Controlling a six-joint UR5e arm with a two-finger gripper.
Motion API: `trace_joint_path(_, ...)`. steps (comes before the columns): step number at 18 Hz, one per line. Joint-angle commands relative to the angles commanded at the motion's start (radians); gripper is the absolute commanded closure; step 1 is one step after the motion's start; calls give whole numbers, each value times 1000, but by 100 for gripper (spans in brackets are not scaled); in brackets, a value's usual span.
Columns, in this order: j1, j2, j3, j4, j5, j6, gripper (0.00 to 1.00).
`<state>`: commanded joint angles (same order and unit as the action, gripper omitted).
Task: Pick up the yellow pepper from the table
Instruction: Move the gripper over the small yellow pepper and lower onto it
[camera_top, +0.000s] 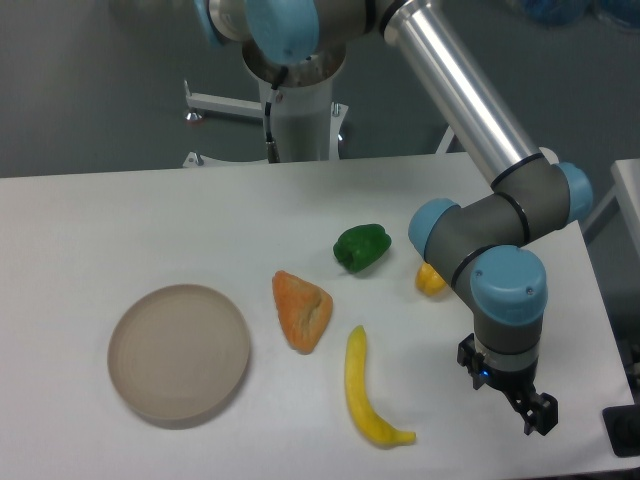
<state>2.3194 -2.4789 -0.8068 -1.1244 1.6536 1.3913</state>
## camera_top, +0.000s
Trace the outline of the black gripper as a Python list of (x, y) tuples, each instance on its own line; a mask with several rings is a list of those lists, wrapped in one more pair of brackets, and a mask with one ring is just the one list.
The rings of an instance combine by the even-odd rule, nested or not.
[(457, 362), (467, 369), (474, 389), (488, 385), (502, 392), (522, 417), (524, 433), (546, 436), (558, 424), (558, 401), (536, 391), (538, 359), (539, 342), (524, 352), (503, 354), (482, 344), (474, 334), (462, 340), (457, 351)]

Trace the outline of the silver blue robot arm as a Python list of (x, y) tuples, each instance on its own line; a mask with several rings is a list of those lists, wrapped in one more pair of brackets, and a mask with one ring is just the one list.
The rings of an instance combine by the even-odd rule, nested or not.
[(557, 401), (534, 387), (546, 272), (527, 245), (589, 213), (586, 175), (547, 160), (433, 1), (199, 1), (195, 9), (211, 44), (242, 45), (261, 83), (259, 116), (272, 163), (329, 158), (336, 142), (329, 104), (313, 106), (310, 90), (333, 78), (349, 41), (379, 31), (401, 52), (492, 190), (467, 207), (432, 200), (408, 230), (417, 252), (473, 313), (458, 363), (475, 387), (506, 396), (526, 432), (553, 429)]

